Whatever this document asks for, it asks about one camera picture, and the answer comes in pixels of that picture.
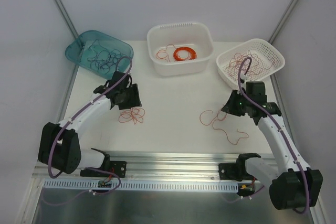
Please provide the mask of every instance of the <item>coiled orange cord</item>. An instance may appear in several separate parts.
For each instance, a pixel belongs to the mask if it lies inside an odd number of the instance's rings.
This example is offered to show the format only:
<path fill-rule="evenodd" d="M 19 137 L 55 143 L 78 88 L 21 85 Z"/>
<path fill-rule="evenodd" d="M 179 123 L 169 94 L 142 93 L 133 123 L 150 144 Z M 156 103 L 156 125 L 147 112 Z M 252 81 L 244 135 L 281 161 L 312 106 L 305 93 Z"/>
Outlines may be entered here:
<path fill-rule="evenodd" d="M 145 115 L 145 110 L 142 108 L 133 107 L 130 110 L 124 110 L 120 112 L 118 121 L 120 123 L 127 123 L 133 120 L 134 124 L 143 123 L 143 116 Z"/>
<path fill-rule="evenodd" d="M 179 56 L 179 53 L 180 51 L 187 51 L 188 52 L 188 57 L 187 58 L 184 58 L 182 59 L 180 56 Z M 195 52 L 194 49 L 190 48 L 190 47 L 179 47 L 177 48 L 175 51 L 174 51 L 174 59 L 176 61 L 184 61 L 184 60 L 194 60 L 197 58 L 197 54 Z"/>
<path fill-rule="evenodd" d="M 168 49 L 169 46 L 173 46 L 175 48 L 175 51 L 174 51 L 174 54 L 173 54 L 173 57 L 174 57 L 175 61 L 194 60 L 194 59 L 197 58 L 196 51 L 194 49 L 190 48 L 190 47 L 176 48 L 173 44 L 168 44 L 165 49 L 160 49 L 156 53 L 156 55 L 155 55 L 156 59 L 171 62 L 170 59 L 169 59 L 169 54 L 167 53 L 167 49 Z M 181 58 L 181 56 L 178 53 L 180 51 L 187 51 L 188 56 L 186 58 Z"/>
<path fill-rule="evenodd" d="M 239 132 L 239 133 L 244 133 L 244 134 L 246 134 L 247 136 L 245 136 L 245 137 L 240 137 L 240 138 L 237 140 L 236 143 L 231 142 L 230 139 L 229 139 L 229 136 L 228 136 L 228 134 L 226 133 L 225 130 L 223 130 L 223 129 L 221 129 L 221 128 L 215 128 L 215 126 L 214 126 L 214 123 L 215 123 L 215 122 L 217 122 L 217 121 L 220 121 L 220 122 L 224 121 L 224 120 L 226 119 L 227 113 L 225 113 L 225 116 L 224 116 L 223 118 L 219 118 L 219 113 L 220 113 L 220 111 L 221 111 L 221 109 L 219 109 L 218 112 L 217 112 L 217 114 L 216 114 L 216 116 L 215 116 L 215 117 L 214 117 L 208 124 L 205 124 L 205 123 L 202 122 L 201 117 L 202 117 L 203 113 L 204 113 L 204 112 L 207 112 L 207 111 L 209 111 L 209 112 L 211 112 L 211 113 L 214 113 L 212 110 L 205 110 L 205 111 L 203 111 L 203 112 L 200 114 L 200 117 L 199 117 L 200 122 L 201 122 L 203 125 L 205 125 L 205 126 L 212 125 L 212 128 L 213 128 L 214 130 L 220 130 L 220 131 L 223 131 L 223 132 L 225 133 L 225 135 L 226 135 L 226 138 L 227 138 L 228 142 L 231 143 L 232 145 L 237 145 L 241 139 L 245 139 L 245 138 L 249 138 L 249 137 L 250 137 L 246 132 L 239 131 L 239 130 L 237 129 L 237 132 Z"/>

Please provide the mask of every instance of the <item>white tabletop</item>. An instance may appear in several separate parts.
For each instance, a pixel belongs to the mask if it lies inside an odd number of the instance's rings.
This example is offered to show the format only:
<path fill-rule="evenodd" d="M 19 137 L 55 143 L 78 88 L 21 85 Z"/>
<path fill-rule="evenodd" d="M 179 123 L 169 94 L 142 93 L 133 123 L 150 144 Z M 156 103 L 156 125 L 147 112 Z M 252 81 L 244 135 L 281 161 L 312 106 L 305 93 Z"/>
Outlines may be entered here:
<path fill-rule="evenodd" d="M 223 128 L 230 140 L 249 134 L 237 145 L 230 144 L 222 131 L 204 126 L 199 115 L 205 110 L 214 113 L 225 104 L 231 94 L 230 87 L 217 72 L 216 57 L 240 44 L 239 42 L 215 42 L 215 53 L 205 71 L 183 76 L 158 75 L 148 56 L 146 41 L 126 41 L 134 50 L 133 83 L 139 86 L 144 122 L 119 123 L 117 107 L 107 112 L 89 128 L 80 140 L 81 148 L 98 148 L 103 151 L 140 151 L 169 153 L 271 153 L 269 145 L 253 120 L 249 117 L 228 115 L 216 127 Z M 86 103 L 93 90 L 105 83 L 105 79 L 79 68 L 68 103 L 66 116 Z M 276 101 L 270 78 L 264 80 L 268 101 Z M 215 115 L 204 113 L 202 119 L 209 122 Z"/>

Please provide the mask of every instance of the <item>black cord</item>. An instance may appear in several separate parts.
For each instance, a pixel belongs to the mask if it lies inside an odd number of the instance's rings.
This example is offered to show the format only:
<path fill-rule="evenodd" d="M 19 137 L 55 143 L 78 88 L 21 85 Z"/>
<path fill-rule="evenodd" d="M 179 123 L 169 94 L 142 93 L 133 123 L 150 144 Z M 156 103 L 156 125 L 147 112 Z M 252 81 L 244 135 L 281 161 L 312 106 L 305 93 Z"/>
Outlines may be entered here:
<path fill-rule="evenodd" d="M 93 44 L 96 41 L 98 42 L 98 45 L 101 48 L 104 49 L 104 50 L 100 51 L 99 53 L 92 48 Z M 113 66 L 115 66 L 115 70 L 117 70 L 116 67 L 117 67 L 117 63 L 118 63 L 119 59 L 122 58 L 122 57 L 124 57 L 124 56 L 126 56 L 126 55 L 122 54 L 117 49 L 109 51 L 109 49 L 106 48 L 106 47 L 103 47 L 100 44 L 100 41 L 97 40 L 97 39 L 88 47 L 87 50 L 93 51 L 93 52 L 96 53 L 95 56 L 87 58 L 87 62 L 90 63 L 90 68 L 94 69 L 94 70 L 97 70 L 98 72 L 103 72 L 104 74 L 109 73 L 111 71 L 111 68 Z M 103 53 L 103 52 L 107 53 L 106 59 L 103 56 L 100 56 L 101 53 Z"/>

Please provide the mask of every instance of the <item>white basket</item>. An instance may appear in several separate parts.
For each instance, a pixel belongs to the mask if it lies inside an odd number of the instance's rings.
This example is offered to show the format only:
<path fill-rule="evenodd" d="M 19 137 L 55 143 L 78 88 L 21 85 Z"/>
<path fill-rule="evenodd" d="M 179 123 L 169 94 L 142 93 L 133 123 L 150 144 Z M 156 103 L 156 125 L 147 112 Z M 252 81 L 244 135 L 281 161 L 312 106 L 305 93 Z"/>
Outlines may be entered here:
<path fill-rule="evenodd" d="M 147 34 L 147 43 L 155 71 L 162 76 L 201 72 L 206 68 L 214 52 L 209 29 L 197 22 L 155 26 Z M 175 61 L 173 58 L 175 48 L 168 46 L 166 52 L 171 62 L 156 59 L 156 53 L 160 49 L 166 49 L 169 44 L 173 44 L 176 48 L 190 47 L 196 51 L 197 58 Z"/>
<path fill-rule="evenodd" d="M 251 54 L 257 54 L 259 60 L 264 67 L 262 71 L 258 71 L 257 75 L 248 75 L 250 81 L 260 81 L 265 77 L 270 76 L 276 71 L 280 70 L 285 65 L 285 59 L 281 53 L 270 43 L 263 39 L 251 39 L 245 43 L 242 43 L 217 57 L 218 73 L 223 80 L 232 88 L 238 89 L 237 77 L 231 77 L 229 72 L 229 63 L 236 53 L 244 54 L 247 51 Z M 256 62 L 252 61 L 251 68 L 255 66 Z"/>

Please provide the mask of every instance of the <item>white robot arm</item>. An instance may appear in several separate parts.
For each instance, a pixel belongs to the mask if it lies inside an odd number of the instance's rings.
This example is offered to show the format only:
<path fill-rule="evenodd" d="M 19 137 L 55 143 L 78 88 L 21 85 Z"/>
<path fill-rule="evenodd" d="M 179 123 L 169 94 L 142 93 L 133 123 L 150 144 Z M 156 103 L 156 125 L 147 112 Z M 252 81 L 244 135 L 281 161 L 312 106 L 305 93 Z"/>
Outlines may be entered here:
<path fill-rule="evenodd" d="M 244 86 L 245 90 L 240 85 L 244 94 L 232 91 L 222 111 L 236 116 L 248 114 L 254 120 L 269 143 L 278 169 L 267 165 L 256 153 L 240 154 L 235 164 L 220 164 L 219 169 L 224 170 L 227 179 L 259 180 L 269 189 L 277 209 L 315 206 L 323 181 L 320 171 L 312 170 L 296 149 L 278 106 L 267 102 L 265 84 L 246 82 Z"/>
<path fill-rule="evenodd" d="M 89 126 L 115 105 L 120 110 L 141 106 L 138 85 L 132 84 L 129 74 L 116 71 L 111 80 L 94 90 L 87 104 L 88 106 L 84 106 L 71 117 L 57 124 L 49 122 L 44 126 L 38 153 L 40 162 L 48 164 L 51 157 L 51 166 L 67 174 L 87 167 L 110 171 L 109 155 L 97 149 L 82 150 L 79 140 Z M 52 148 L 59 133 L 61 141 Z"/>

